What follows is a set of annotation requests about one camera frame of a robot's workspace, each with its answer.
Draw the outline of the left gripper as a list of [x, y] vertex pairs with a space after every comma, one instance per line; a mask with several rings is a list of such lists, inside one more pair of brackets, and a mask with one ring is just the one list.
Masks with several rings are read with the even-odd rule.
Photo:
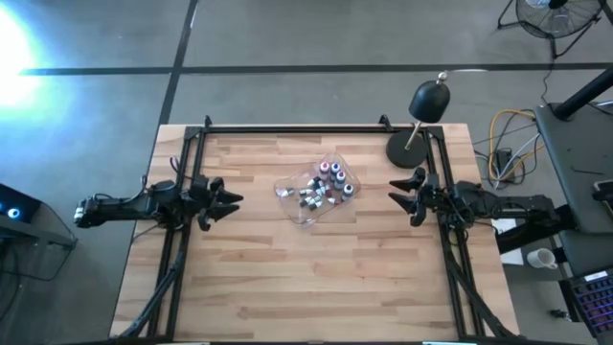
[[210, 230], [211, 220], [218, 222], [239, 209], [237, 204], [213, 203], [211, 205], [213, 198], [217, 202], [239, 202], [243, 200], [242, 195], [225, 189], [225, 183], [221, 177], [214, 178], [210, 185], [209, 182], [210, 179], [205, 175], [194, 176], [190, 188], [184, 196], [186, 213], [189, 216], [196, 216], [198, 226], [204, 232]]

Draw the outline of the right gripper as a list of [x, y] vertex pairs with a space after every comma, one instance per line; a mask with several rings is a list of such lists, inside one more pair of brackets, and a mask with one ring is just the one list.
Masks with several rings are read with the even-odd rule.
[[411, 177], [392, 180], [389, 184], [407, 193], [418, 190], [422, 185], [420, 201], [416, 196], [388, 194], [410, 216], [410, 224], [413, 227], [423, 224], [428, 211], [435, 215], [451, 216], [455, 214], [455, 204], [444, 188], [440, 187], [439, 177], [435, 173], [426, 174], [426, 170], [422, 167], [415, 168]]

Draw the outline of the clear plastic container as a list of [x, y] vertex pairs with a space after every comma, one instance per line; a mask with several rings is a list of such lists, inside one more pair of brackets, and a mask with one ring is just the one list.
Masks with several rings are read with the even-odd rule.
[[[330, 179], [327, 181], [321, 180], [320, 187], [326, 189], [326, 185], [330, 184], [333, 188], [331, 195], [317, 195], [316, 190], [319, 188], [311, 187], [311, 179], [319, 176], [319, 165], [322, 161], [327, 161], [330, 165], [333, 162], [338, 162], [341, 166], [341, 171], [346, 174], [346, 184], [354, 186], [353, 197], [347, 201], [341, 199], [342, 191], [338, 191], [334, 188], [334, 182]], [[277, 189], [294, 189], [295, 194], [287, 197], [277, 196]], [[311, 189], [313, 192], [309, 195], [299, 195], [300, 190]], [[282, 210], [285, 214], [296, 224], [303, 228], [309, 227], [311, 224], [318, 220], [332, 219], [347, 217], [349, 215], [348, 204], [355, 199], [361, 190], [361, 183], [356, 174], [352, 171], [352, 168], [347, 161], [342, 157], [338, 151], [334, 151], [326, 154], [314, 163], [308, 163], [305, 168], [301, 168], [298, 172], [292, 174], [289, 177], [278, 179], [273, 186], [273, 190], [280, 201]], [[340, 201], [339, 204], [331, 204], [328, 202], [329, 197], [334, 197]], [[313, 201], [321, 200], [323, 205], [311, 211], [309, 204], [305, 207], [300, 207], [301, 200], [309, 198], [309, 203]]]

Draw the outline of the black desk lamp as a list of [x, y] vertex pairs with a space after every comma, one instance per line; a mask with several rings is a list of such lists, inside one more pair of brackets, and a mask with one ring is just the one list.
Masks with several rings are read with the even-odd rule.
[[426, 159], [427, 148], [420, 130], [424, 124], [436, 124], [446, 111], [450, 102], [447, 78], [446, 71], [440, 72], [435, 80], [425, 81], [416, 89], [408, 107], [416, 120], [414, 127], [393, 134], [386, 146], [387, 157], [395, 166], [413, 169]]

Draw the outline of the black power strip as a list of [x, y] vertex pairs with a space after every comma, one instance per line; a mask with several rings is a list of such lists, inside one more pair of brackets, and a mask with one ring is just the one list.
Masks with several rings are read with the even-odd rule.
[[507, 166], [507, 164], [511, 161], [511, 158], [512, 158], [512, 150], [510, 148], [498, 149], [494, 153], [494, 166], [495, 166], [496, 176], [498, 178], [501, 178], [502, 176], [505, 175], [504, 169]]

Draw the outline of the black desk leg beam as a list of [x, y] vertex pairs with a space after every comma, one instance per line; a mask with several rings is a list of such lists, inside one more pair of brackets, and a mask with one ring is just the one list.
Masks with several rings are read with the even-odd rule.
[[498, 251], [505, 254], [524, 245], [537, 242], [564, 230], [575, 230], [577, 227], [568, 205], [555, 208], [554, 211], [535, 213], [525, 221], [496, 236]]

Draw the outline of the white mug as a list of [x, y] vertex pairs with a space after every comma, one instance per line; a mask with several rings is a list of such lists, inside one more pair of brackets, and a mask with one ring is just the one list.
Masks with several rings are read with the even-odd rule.
[[528, 264], [533, 268], [558, 268], [554, 252], [547, 248], [539, 248], [531, 251], [526, 259]]

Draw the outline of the black desk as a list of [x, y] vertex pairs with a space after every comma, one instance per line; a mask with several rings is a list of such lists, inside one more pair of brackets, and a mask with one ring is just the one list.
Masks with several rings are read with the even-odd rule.
[[578, 228], [613, 233], [613, 215], [592, 196], [595, 183], [613, 180], [613, 116], [587, 105], [569, 121], [548, 106], [537, 107], [535, 117]]

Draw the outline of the black pole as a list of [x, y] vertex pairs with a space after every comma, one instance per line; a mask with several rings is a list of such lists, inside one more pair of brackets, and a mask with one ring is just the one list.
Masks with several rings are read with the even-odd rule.
[[613, 87], [613, 65], [585, 84], [564, 103], [559, 104], [553, 114], [561, 121], [568, 121], [575, 112], [611, 87]]

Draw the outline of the black box blue light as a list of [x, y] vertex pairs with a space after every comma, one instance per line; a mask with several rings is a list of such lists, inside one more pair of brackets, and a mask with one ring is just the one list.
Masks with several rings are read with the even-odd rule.
[[31, 223], [41, 202], [9, 186], [0, 184], [0, 215], [24, 223]]

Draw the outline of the backlit keyboard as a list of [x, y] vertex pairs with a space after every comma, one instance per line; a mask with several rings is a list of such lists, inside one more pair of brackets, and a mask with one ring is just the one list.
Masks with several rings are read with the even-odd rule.
[[613, 336], [613, 268], [569, 281], [573, 303], [590, 334]]

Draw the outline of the black floor fan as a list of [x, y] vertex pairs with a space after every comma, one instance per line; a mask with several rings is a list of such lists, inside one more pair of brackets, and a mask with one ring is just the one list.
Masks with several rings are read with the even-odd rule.
[[521, 27], [549, 42], [552, 60], [566, 55], [603, 14], [606, 0], [509, 0], [496, 29]]

